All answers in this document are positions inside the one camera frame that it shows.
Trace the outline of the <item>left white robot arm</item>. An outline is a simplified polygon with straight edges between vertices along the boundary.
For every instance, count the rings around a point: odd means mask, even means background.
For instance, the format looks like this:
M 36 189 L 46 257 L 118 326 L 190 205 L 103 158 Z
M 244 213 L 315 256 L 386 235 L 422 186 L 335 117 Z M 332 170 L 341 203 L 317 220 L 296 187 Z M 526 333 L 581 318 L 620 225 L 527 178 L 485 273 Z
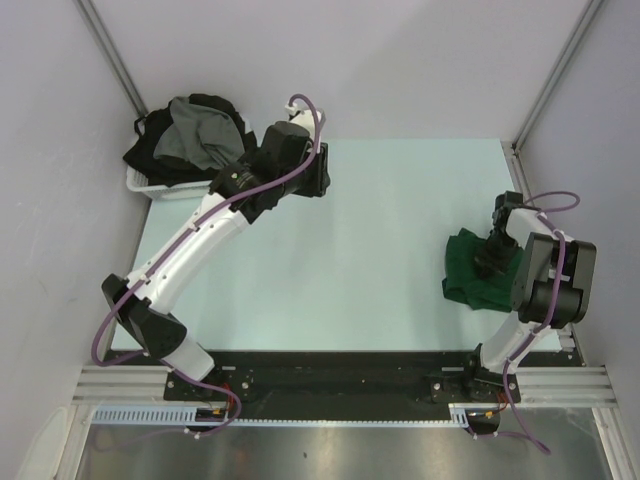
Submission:
M 310 110 L 272 124 L 257 149 L 222 169 L 191 217 L 146 264 L 102 284 L 108 318 L 144 353 L 187 376 L 187 389 L 199 399 L 219 392 L 221 376 L 172 309 L 208 258 L 283 198 L 325 195 L 330 180 L 321 126 L 320 114 Z

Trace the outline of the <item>green t shirt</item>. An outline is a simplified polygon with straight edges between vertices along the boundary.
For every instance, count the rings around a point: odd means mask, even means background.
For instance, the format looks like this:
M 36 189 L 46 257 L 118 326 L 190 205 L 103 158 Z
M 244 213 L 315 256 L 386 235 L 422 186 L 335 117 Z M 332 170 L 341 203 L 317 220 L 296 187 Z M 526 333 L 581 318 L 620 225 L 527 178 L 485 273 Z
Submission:
M 472 310 L 509 313 L 511 289 L 524 251 L 515 250 L 505 274 L 481 277 L 476 270 L 474 254 L 485 243 L 474 232 L 461 228 L 448 238 L 445 251 L 445 278 L 442 291 L 445 299 L 469 306 Z

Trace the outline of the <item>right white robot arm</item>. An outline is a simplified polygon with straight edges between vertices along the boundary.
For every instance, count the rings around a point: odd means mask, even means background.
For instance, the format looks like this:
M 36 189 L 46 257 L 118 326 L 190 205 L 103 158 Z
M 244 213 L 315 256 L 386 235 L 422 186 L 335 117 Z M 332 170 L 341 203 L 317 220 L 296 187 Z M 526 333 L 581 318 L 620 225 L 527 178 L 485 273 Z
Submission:
M 541 339 L 580 322 L 588 309 L 596 246 L 567 235 L 522 194 L 507 191 L 496 197 L 489 237 L 473 257 L 475 272 L 483 279 L 504 275 L 517 252 L 512 312 L 477 347 L 479 366 L 461 376 L 462 391 L 473 401 L 486 400 L 497 389 L 495 375 L 513 375 Z

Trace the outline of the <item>black t shirt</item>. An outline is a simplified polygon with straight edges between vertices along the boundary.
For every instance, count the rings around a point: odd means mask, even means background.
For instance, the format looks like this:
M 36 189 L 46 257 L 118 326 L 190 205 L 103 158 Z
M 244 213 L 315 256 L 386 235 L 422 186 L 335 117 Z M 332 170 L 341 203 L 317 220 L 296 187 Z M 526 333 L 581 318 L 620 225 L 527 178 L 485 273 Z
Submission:
M 154 149 L 160 136 L 172 124 L 169 114 L 169 103 L 165 108 L 152 111 L 134 122 L 134 131 L 138 139 L 124 154 L 124 162 L 129 167 L 144 174 L 151 185 L 166 185 L 172 187 L 181 183 L 211 181 L 215 179 L 224 167 L 219 170 L 200 170 L 176 158 L 157 160 L 153 157 Z M 244 118 L 243 121 L 245 126 L 243 141 L 246 147 L 245 153 L 247 153 L 257 148 L 257 139 L 255 133 Z

